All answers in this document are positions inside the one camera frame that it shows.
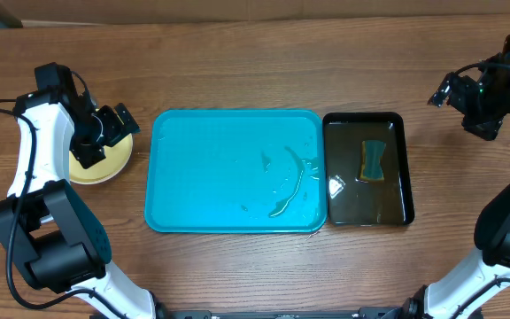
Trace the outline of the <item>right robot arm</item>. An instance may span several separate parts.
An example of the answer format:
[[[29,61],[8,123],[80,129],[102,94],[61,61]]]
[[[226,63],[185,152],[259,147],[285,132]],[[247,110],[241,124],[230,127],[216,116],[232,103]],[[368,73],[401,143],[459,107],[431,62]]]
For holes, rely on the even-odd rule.
[[[461,113],[465,131],[494,140],[510,115],[510,34],[502,50],[448,73],[428,100]],[[510,288],[510,183],[479,213],[474,247],[450,272],[425,284],[389,318],[480,318]]]

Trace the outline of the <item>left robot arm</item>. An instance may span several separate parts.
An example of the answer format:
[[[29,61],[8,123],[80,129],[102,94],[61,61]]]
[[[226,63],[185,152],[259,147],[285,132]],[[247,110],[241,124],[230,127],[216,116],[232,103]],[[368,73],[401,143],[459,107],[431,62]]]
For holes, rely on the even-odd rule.
[[[101,318],[168,318],[156,296],[112,260],[109,238],[70,184],[76,159],[90,168],[140,128],[123,104],[97,106],[80,75],[55,62],[35,69],[37,89],[12,100],[19,124],[17,170],[0,201],[5,277],[15,301],[44,310],[76,297]]]

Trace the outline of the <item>green yellow sponge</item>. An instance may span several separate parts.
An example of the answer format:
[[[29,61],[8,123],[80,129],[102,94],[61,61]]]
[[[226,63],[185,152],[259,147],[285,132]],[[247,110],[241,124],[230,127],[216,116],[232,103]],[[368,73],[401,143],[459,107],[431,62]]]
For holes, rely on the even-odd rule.
[[[361,143],[361,164],[359,179],[365,182],[380,182],[384,180],[381,159],[386,143],[379,140],[366,140]]]

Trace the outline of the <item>yellow plate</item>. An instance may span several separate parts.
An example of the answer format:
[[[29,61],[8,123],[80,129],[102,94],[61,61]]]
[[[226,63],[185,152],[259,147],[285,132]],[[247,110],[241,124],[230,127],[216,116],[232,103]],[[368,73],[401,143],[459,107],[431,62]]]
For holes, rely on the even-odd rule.
[[[126,136],[113,147],[105,146],[105,159],[87,169],[84,169],[70,152],[70,181],[78,184],[97,184],[112,179],[121,172],[130,159],[133,135]]]

